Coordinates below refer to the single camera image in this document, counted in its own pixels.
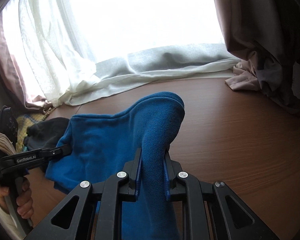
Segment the beige sleeve forearm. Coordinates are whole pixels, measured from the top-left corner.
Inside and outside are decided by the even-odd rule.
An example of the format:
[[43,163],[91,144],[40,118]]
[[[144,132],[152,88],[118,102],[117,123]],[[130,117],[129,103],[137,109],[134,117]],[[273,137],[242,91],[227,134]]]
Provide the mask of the beige sleeve forearm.
[[0,133],[0,151],[4,153],[4,156],[16,154],[16,149],[12,142],[3,133]]

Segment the person left hand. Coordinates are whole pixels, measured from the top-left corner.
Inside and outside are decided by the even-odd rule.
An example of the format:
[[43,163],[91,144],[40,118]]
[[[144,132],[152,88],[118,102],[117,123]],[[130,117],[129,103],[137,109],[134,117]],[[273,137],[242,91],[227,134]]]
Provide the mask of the person left hand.
[[[5,198],[10,193],[8,187],[0,186],[0,208],[7,214],[9,214],[8,206]],[[27,178],[23,178],[22,192],[16,198],[17,213],[23,219],[29,219],[34,214],[33,199],[31,197],[32,191],[30,189],[30,182]]]

